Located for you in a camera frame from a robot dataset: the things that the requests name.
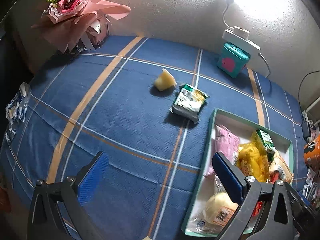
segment orange can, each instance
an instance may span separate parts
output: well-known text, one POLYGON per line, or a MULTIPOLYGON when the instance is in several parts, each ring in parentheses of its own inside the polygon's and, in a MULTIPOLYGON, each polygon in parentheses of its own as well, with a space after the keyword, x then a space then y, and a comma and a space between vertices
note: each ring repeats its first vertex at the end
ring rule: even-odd
POLYGON ((306 165, 317 169, 320 166, 320 135, 307 143, 303 152, 306 165))

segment silver screw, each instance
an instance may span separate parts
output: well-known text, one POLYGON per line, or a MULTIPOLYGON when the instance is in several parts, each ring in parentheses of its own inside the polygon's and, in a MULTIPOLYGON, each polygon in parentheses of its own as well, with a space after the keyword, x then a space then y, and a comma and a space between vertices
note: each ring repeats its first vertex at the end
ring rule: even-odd
POLYGON ((278 179, 278 180, 277 180, 277 184, 280 185, 280 186, 282 186, 282 185, 283 185, 283 181, 280 180, 280 179, 278 179))
POLYGON ((43 182, 44 182, 43 179, 38 179, 38 180, 37 180, 37 185, 38 185, 38 186, 41 186, 41 185, 43 184, 43 182))
POLYGON ((250 182, 254 182, 256 179, 255 179, 254 176, 248 176, 247 180, 250 181, 250 182))
POLYGON ((67 181, 73 182, 75 180, 74 176, 67 176, 67 181))

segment open tray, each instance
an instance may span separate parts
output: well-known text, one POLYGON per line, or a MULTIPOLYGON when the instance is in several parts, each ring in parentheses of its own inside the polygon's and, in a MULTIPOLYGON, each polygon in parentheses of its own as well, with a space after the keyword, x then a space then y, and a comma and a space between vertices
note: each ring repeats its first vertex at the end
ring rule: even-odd
MULTIPOLYGON (((195 233, 188 230, 189 221, 197 214, 202 212, 205 207, 205 203, 212 195, 214 195, 214 182, 210 179, 205 178, 203 174, 208 170, 208 167, 210 166, 210 163, 212 161, 211 139, 215 139, 215 125, 224 125, 225 127, 227 127, 234 135, 239 137, 240 144, 250 142, 250 137, 255 130, 261 129, 265 131, 270 135, 276 150, 278 150, 279 154, 289 166, 290 172, 293 171, 293 146, 290 140, 247 119, 221 109, 216 109, 212 113, 209 120, 209 128, 204 149, 204 156, 201 163, 201 170, 195 186, 195 190, 192 195, 192 199, 190 201, 188 211, 181 226, 182 231, 189 236, 217 236, 217 234, 214 235, 206 233, 195 233)), ((257 218, 258 215, 251 218, 243 234, 249 234, 252 232, 257 218)))

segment pink rose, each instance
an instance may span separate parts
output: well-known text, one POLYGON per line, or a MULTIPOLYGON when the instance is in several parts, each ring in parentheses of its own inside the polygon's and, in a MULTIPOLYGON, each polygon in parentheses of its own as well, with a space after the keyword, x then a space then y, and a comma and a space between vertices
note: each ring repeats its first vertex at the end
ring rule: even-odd
POLYGON ((67 13, 73 12, 73 10, 81 1, 82 0, 61 0, 59 2, 58 11, 61 14, 67 14, 67 13))

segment blue gripper pad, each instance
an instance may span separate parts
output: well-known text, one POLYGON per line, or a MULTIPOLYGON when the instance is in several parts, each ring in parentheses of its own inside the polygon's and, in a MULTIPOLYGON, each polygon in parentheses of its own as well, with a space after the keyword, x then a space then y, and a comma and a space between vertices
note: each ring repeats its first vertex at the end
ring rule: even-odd
POLYGON ((81 206, 91 201, 99 181, 101 180, 108 166, 109 157, 105 152, 102 152, 78 186, 77 198, 81 206))
POLYGON ((231 201, 240 205, 244 199, 243 187, 241 186, 231 169, 225 163, 225 161, 217 153, 215 153, 212 157, 212 167, 214 171, 217 173, 217 176, 219 177, 222 185, 226 189, 226 192, 228 193, 231 201))

